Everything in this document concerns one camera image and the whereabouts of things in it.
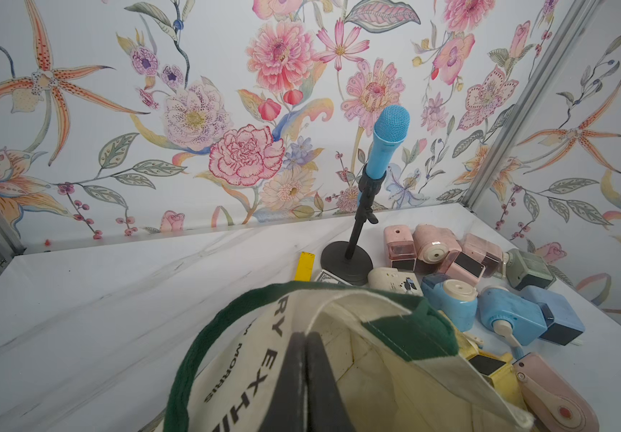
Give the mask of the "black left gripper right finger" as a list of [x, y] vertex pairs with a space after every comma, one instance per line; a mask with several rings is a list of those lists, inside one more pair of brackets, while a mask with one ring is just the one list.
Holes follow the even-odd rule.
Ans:
[[306, 384], [308, 431], [355, 431], [318, 332], [312, 332], [306, 338]]

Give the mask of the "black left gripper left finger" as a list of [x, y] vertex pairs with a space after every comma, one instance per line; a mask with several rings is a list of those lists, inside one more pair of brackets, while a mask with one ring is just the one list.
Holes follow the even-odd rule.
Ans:
[[292, 334], [272, 399], [259, 431], [306, 430], [306, 335]]

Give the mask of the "cream canvas tote bag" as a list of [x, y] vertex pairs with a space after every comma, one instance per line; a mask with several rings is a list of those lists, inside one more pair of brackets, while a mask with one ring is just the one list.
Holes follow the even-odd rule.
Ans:
[[188, 349], [161, 431], [259, 431], [292, 334], [318, 332], [355, 431], [528, 431], [423, 297], [338, 284], [271, 284], [222, 308]]

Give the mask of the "cream panda pencil sharpener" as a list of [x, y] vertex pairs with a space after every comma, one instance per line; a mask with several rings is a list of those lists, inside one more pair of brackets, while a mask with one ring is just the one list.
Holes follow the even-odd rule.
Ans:
[[368, 274], [368, 286], [375, 290], [423, 296], [418, 277], [393, 267], [377, 267]]

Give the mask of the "pink pencil sharpener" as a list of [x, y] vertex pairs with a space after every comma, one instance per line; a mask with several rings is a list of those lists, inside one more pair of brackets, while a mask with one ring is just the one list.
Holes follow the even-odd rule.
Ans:
[[438, 273], [475, 287], [479, 284], [485, 267], [463, 252], [451, 251], [439, 265]]
[[513, 363], [523, 398], [548, 431], [599, 432], [587, 401], [537, 353]]
[[467, 233], [460, 240], [460, 246], [465, 254], [482, 264], [483, 277], [492, 277], [504, 264], [502, 249], [486, 239]]
[[384, 243], [390, 267], [400, 271], [414, 271], [417, 254], [409, 226], [387, 226], [384, 229]]
[[452, 230], [429, 224], [420, 224], [413, 233], [418, 263], [422, 274], [446, 273], [462, 252]]

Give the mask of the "dark green pencil sharpener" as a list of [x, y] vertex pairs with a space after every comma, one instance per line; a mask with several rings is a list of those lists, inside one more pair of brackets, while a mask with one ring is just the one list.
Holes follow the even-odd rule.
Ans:
[[508, 251], [506, 275], [509, 285], [517, 291], [526, 286], [546, 289], [555, 281], [555, 275], [542, 257], [516, 248]]

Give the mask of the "dark blue pencil sharpener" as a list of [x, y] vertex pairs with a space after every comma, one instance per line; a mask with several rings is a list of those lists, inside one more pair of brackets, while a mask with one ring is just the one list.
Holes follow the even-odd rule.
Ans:
[[567, 346], [585, 332], [586, 328], [580, 317], [560, 293], [530, 285], [523, 288], [520, 295], [538, 305], [544, 315], [547, 331], [540, 339]]

